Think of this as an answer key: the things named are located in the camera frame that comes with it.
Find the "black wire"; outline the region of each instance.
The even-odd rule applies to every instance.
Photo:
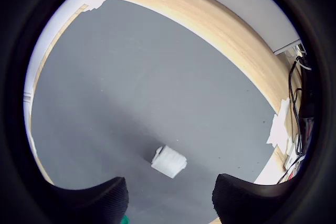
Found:
[[[293,162],[293,164],[291,164],[291,166],[289,166],[288,170],[285,172],[285,174],[283,174],[283,176],[279,179],[279,181],[277,182],[277,185],[283,180],[283,178],[287,175],[288,171],[291,169],[291,167],[300,159],[301,156],[298,156],[297,159]]]
[[[291,99],[292,102],[293,102],[293,112],[294,112],[294,116],[295,116],[296,122],[297,122],[297,124],[298,124],[298,135],[299,135],[299,139],[298,139],[298,144],[296,145],[296,149],[295,149],[295,152],[296,152],[296,154],[298,155],[298,157],[297,157],[297,159],[293,162],[293,164],[291,164],[291,166],[289,166],[289,168],[287,169],[287,171],[285,172],[285,174],[279,179],[279,181],[277,182],[277,184],[280,183],[280,182],[283,180],[283,178],[287,175],[287,173],[288,173],[288,171],[291,169],[291,167],[292,167],[294,164],[296,164],[296,162],[300,159],[300,157],[303,156],[303,153],[301,152],[301,151],[302,151],[302,135],[301,135],[301,131],[300,131],[300,129],[301,129],[301,128],[300,128],[300,120],[299,120],[299,115],[298,115],[298,112],[297,112],[297,110],[296,110],[296,106],[295,106],[295,104],[296,104],[296,100],[297,100],[297,98],[298,98],[298,91],[300,91],[300,90],[302,91],[302,89],[301,89],[301,88],[297,88],[297,89],[295,90],[295,94],[296,94],[296,96],[295,96],[295,98],[294,98],[293,89],[292,89],[292,82],[291,82],[292,75],[293,75],[293,72],[294,72],[294,69],[295,69],[297,60],[299,60],[299,59],[300,59],[300,56],[298,56],[298,57],[296,58],[296,60],[294,61],[293,65],[292,65],[292,67],[291,67],[291,69],[290,69],[290,71],[289,71],[289,77],[288,77],[288,88],[289,88],[289,93],[290,93],[290,97],[289,97],[289,99]]]
[[[296,63],[297,63],[297,60],[300,59],[300,56],[298,56],[296,58],[296,60],[294,61],[293,63],[293,66],[291,67],[290,71],[289,71],[289,77],[288,77],[288,87],[289,87],[289,93],[290,93],[290,99],[292,100],[293,102],[293,112],[294,112],[294,116],[295,116],[295,119],[296,119],[296,122],[298,124],[298,135],[299,135],[299,139],[298,139],[298,145],[297,145],[297,148],[296,148],[296,154],[298,156],[302,156],[302,153],[301,153],[301,149],[302,149],[302,135],[301,135],[301,131],[300,131],[300,121],[299,121],[299,115],[298,115],[298,112],[296,110],[296,106],[295,106],[295,103],[296,102],[296,99],[294,98],[294,94],[293,94],[293,89],[292,89],[292,82],[291,82],[291,78],[292,78],[292,74],[294,72],[294,69],[295,69],[295,66],[296,66]]]

